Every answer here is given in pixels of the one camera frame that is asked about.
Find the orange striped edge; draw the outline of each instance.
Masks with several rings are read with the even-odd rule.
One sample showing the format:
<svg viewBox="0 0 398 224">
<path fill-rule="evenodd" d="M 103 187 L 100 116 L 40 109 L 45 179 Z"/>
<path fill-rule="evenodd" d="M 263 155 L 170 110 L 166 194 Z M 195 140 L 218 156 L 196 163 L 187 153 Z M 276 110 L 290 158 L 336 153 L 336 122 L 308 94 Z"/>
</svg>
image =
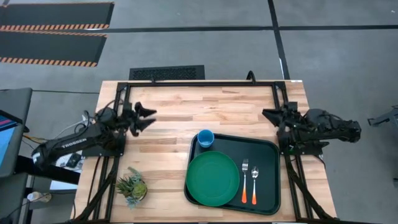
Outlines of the orange striped edge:
<svg viewBox="0 0 398 224">
<path fill-rule="evenodd" d="M 0 57 L 0 62 L 3 63 L 24 63 L 34 65 L 61 65 L 61 66 L 76 66 L 76 67 L 96 67 L 96 62 L 81 62 L 68 60 L 50 60 L 50 59 L 29 59 L 29 58 L 10 58 Z"/>
<path fill-rule="evenodd" d="M 109 24 L 1 25 L 0 30 L 107 29 Z"/>
<path fill-rule="evenodd" d="M 27 4 L 33 4 L 33 5 L 35 5 L 35 4 L 41 4 L 41 5 L 43 5 L 43 4 L 51 4 L 51 5 L 53 5 L 53 4 L 107 4 L 107 3 L 114 4 L 114 2 L 64 2 L 64 3 L 35 2 L 35 3 L 15 3 L 15 4 L 11 4 L 11 5 L 21 5 L 21 4 L 23 4 L 23 5 L 27 5 Z"/>
<path fill-rule="evenodd" d="M 91 33 L 77 33 L 77 32 L 52 32 L 52 31 L 39 31 L 39 30 L 1 30 L 1 32 L 20 32 L 20 33 L 28 33 L 28 34 L 58 34 L 58 35 L 85 35 L 85 36 L 98 36 L 105 37 L 108 36 L 106 34 L 91 34 Z"/>
</svg>

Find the fork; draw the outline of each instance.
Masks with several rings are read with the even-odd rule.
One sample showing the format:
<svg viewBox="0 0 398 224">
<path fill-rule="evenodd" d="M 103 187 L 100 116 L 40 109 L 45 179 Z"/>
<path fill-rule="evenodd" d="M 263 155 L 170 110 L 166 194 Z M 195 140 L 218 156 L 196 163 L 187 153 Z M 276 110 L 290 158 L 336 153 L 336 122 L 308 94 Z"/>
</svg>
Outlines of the fork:
<svg viewBox="0 0 398 224">
<path fill-rule="evenodd" d="M 242 172 L 243 172 L 243 194 L 242 194 L 242 202 L 246 203 L 246 171 L 248 171 L 249 167 L 249 159 L 244 159 L 242 163 Z"/>
<path fill-rule="evenodd" d="M 253 205 L 257 204 L 257 199 L 256 199 L 256 178 L 259 176 L 259 169 L 257 167 L 253 167 L 251 170 L 251 176 L 253 177 L 253 197 L 251 200 L 251 203 Z"/>
</svg>

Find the white container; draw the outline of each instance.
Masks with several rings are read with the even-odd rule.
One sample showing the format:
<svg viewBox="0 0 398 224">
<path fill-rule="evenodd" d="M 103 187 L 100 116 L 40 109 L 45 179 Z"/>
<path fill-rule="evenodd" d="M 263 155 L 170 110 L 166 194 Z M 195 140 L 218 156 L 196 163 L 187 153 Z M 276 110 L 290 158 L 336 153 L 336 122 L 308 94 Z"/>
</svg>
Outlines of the white container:
<svg viewBox="0 0 398 224">
<path fill-rule="evenodd" d="M 27 196 L 27 199 L 31 202 L 49 202 L 51 200 L 51 194 L 40 192 L 32 192 Z"/>
</svg>

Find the orange handle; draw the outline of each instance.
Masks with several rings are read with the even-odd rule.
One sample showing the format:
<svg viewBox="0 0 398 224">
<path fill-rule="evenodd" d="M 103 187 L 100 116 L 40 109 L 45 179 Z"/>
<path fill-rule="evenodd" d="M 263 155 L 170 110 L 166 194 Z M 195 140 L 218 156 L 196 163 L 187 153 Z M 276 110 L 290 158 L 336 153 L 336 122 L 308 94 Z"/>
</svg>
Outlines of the orange handle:
<svg viewBox="0 0 398 224">
<path fill-rule="evenodd" d="M 256 200 L 256 180 L 254 180 L 254 186 L 253 186 L 253 198 L 251 200 L 251 203 L 253 205 L 257 204 L 257 200 Z"/>
<path fill-rule="evenodd" d="M 255 192 L 253 193 L 253 199 L 251 200 L 251 203 L 252 203 L 253 205 L 257 204 L 256 193 L 255 193 Z"/>
<path fill-rule="evenodd" d="M 244 175 L 244 181 L 243 181 L 243 194 L 242 194 L 242 203 L 246 203 L 246 175 Z"/>
</svg>

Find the green plate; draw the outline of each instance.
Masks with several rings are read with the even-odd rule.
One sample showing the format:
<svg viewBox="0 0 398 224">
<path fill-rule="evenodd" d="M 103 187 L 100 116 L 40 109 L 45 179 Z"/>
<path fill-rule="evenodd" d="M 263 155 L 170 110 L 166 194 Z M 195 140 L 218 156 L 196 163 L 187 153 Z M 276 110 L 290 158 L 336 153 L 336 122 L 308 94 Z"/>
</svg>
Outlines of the green plate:
<svg viewBox="0 0 398 224">
<path fill-rule="evenodd" d="M 204 152 L 188 166 L 185 179 L 192 197 L 202 205 L 221 206 L 239 188 L 239 170 L 234 161 L 220 152 Z"/>
</svg>

